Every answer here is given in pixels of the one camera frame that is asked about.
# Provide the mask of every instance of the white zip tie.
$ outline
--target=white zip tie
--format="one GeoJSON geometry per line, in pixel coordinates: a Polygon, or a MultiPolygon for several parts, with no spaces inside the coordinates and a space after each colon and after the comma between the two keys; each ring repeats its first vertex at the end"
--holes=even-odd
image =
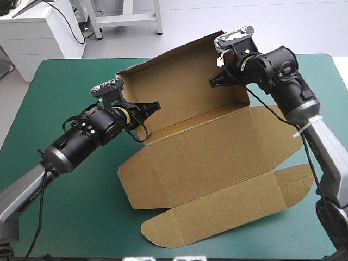
{"type": "Polygon", "coordinates": [[[322,119],[322,116],[314,116],[314,117],[312,117],[312,118],[309,118],[309,122],[306,124],[306,125],[304,125],[303,127],[302,127],[302,129],[300,129],[298,132],[296,132],[294,135],[293,135],[293,137],[294,138],[297,138],[297,137],[299,137],[300,135],[301,135],[301,133],[305,130],[305,129],[307,129],[310,125],[312,125],[313,123],[315,123],[315,122],[317,122],[317,121],[319,121],[319,120],[321,120],[322,119]]]}
{"type": "Polygon", "coordinates": [[[225,65],[225,62],[224,62],[224,60],[223,60],[223,56],[225,55],[225,53],[229,53],[229,52],[233,52],[233,50],[230,48],[230,49],[226,49],[226,50],[223,50],[222,52],[221,52],[221,55],[220,55],[220,57],[218,57],[218,59],[217,59],[217,66],[218,67],[223,67],[224,65],[225,65]]]}

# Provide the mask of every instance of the cardboard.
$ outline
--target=cardboard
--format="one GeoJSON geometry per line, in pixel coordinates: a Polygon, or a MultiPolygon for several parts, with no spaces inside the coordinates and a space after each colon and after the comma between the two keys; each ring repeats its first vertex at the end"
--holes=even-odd
{"type": "Polygon", "coordinates": [[[313,184],[308,165],[273,170],[302,146],[293,127],[250,107],[243,86],[210,87],[208,79],[221,71],[213,45],[221,34],[118,74],[129,101],[161,104],[146,121],[152,133],[146,146],[119,168],[119,178],[133,208],[171,208],[141,227],[162,247],[192,244],[287,209],[313,184]]]}

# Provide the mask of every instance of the green table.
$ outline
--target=green table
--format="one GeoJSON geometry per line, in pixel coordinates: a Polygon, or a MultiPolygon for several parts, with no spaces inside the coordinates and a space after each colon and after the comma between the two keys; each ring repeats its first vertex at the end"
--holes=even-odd
{"type": "MultiPolygon", "coordinates": [[[[300,69],[322,104],[324,120],[348,147],[348,91],[326,55],[299,55],[300,69]]],[[[48,60],[30,85],[8,137],[0,150],[0,189],[31,167],[62,134],[61,124],[95,102],[90,88],[114,78],[115,72],[146,59],[48,60]]],[[[251,87],[273,104],[256,86],[251,87]]],[[[117,177],[117,168],[139,145],[127,134],[94,152],[71,174],[61,175],[45,193],[43,228],[32,253],[56,257],[173,257],[203,254],[210,258],[321,258],[331,245],[315,215],[318,199],[313,188],[300,204],[281,213],[226,231],[187,247],[166,249],[140,233],[141,224],[164,210],[134,210],[117,177]]],[[[305,163],[303,151],[280,167],[305,163]]],[[[38,201],[22,216],[20,243],[23,256],[38,223],[38,201]]]]}

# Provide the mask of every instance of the gray floor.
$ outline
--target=gray floor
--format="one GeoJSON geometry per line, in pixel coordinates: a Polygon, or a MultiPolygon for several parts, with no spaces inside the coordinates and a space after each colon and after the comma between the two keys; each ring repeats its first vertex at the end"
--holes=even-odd
{"type": "MultiPolygon", "coordinates": [[[[119,14],[122,1],[95,0],[104,15],[119,14]]],[[[216,30],[253,25],[262,52],[286,45],[295,53],[348,57],[348,1],[161,0],[164,34],[156,26],[104,28],[103,40],[87,39],[83,58],[153,57],[216,30]]],[[[135,13],[153,10],[153,1],[135,0],[135,13]]],[[[340,60],[345,67],[347,63],[340,60]]],[[[0,81],[0,147],[29,87],[18,71],[0,81]]]]}

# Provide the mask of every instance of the white cabinet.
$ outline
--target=white cabinet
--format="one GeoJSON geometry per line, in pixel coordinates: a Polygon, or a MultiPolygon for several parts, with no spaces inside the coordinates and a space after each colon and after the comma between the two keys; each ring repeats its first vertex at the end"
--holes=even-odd
{"type": "MultiPolygon", "coordinates": [[[[76,42],[61,14],[45,2],[12,19],[28,2],[22,0],[15,10],[0,16],[0,46],[25,81],[30,82],[42,61],[81,58],[85,44],[76,42]]],[[[77,39],[83,42],[70,1],[56,0],[53,4],[65,15],[77,39]]]]}

